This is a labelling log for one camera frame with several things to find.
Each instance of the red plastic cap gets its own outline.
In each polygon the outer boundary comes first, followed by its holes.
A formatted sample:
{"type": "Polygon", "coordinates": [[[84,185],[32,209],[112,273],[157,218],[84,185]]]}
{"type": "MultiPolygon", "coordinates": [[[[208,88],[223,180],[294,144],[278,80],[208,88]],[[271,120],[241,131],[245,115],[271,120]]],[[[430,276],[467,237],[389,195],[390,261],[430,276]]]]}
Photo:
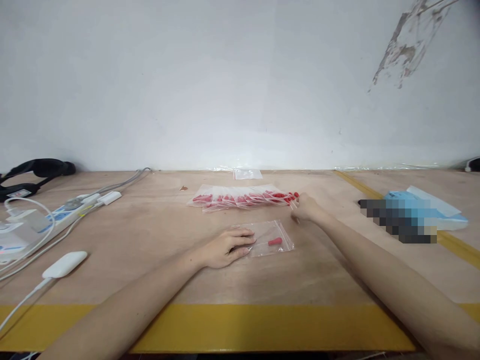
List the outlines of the red plastic cap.
{"type": "Polygon", "coordinates": [[[268,242],[268,245],[269,246],[272,246],[272,245],[280,245],[282,243],[282,238],[281,237],[277,237],[276,239],[273,239],[273,240],[270,240],[268,242]]]}

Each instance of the black headphones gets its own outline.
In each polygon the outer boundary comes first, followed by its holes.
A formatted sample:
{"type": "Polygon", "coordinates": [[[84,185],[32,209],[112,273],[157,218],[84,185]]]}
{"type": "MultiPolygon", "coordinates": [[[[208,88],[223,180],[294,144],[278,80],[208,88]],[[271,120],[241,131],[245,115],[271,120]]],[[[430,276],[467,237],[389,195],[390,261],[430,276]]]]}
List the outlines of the black headphones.
{"type": "Polygon", "coordinates": [[[41,186],[62,175],[72,175],[76,172],[75,165],[68,161],[57,159],[35,159],[14,167],[8,174],[0,174],[0,184],[17,175],[33,172],[39,178],[46,178],[39,183],[22,183],[12,186],[0,185],[0,202],[9,198],[28,198],[35,195],[41,186]]]}

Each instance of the peeling paint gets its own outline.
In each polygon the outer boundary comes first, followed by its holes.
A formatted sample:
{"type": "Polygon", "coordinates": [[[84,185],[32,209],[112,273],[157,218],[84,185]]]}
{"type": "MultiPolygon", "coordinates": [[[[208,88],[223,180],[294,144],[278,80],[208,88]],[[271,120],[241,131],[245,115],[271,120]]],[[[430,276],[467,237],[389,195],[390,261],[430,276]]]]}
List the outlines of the peeling paint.
{"type": "Polygon", "coordinates": [[[368,92],[378,81],[392,75],[397,78],[395,86],[402,88],[404,78],[417,70],[450,5],[455,2],[416,0],[410,11],[400,16],[368,92]]]}

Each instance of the right hand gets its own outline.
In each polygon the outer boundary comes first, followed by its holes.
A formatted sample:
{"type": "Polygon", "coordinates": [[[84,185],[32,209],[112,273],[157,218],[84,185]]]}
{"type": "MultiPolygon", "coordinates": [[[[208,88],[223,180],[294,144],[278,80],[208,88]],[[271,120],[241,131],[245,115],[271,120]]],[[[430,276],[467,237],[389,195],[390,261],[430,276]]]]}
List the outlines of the right hand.
{"type": "Polygon", "coordinates": [[[324,212],[315,199],[305,192],[302,192],[298,200],[295,200],[295,205],[297,208],[291,212],[291,217],[294,219],[312,221],[315,215],[324,212]]]}
{"type": "Polygon", "coordinates": [[[245,245],[252,245],[254,232],[247,228],[232,228],[220,234],[197,250],[197,258],[203,267],[224,268],[249,253],[245,245]]]}

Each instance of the small plastic bag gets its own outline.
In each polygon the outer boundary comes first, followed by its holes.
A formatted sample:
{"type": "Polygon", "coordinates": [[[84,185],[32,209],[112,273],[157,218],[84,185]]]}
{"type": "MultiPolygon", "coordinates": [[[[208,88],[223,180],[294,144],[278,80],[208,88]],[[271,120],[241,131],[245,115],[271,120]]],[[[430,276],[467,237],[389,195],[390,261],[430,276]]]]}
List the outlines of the small plastic bag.
{"type": "Polygon", "coordinates": [[[260,170],[233,170],[233,179],[234,180],[247,180],[247,179],[263,179],[262,173],[260,170]]]}
{"type": "Polygon", "coordinates": [[[213,213],[234,207],[236,207],[235,199],[230,194],[229,188],[224,186],[213,186],[211,203],[205,206],[202,212],[213,213]]]}
{"type": "Polygon", "coordinates": [[[249,202],[249,187],[231,187],[231,194],[235,199],[236,207],[240,209],[257,208],[259,204],[249,202]]]}
{"type": "Polygon", "coordinates": [[[256,186],[256,187],[262,191],[261,195],[265,200],[267,200],[267,202],[271,204],[279,205],[279,206],[285,206],[289,204],[287,202],[287,199],[290,198],[290,194],[277,189],[272,184],[256,186]]]}
{"type": "Polygon", "coordinates": [[[256,258],[295,249],[294,243],[280,220],[255,222],[239,226],[250,229],[255,233],[253,236],[256,238],[256,242],[248,246],[249,257],[256,258]]]}
{"type": "Polygon", "coordinates": [[[187,202],[187,206],[193,207],[203,207],[209,206],[213,198],[213,186],[212,185],[202,185],[195,193],[193,198],[187,202]]]}
{"type": "Polygon", "coordinates": [[[250,186],[245,190],[245,200],[249,204],[261,205],[268,204],[269,202],[265,200],[262,195],[262,190],[260,186],[250,186]]]}

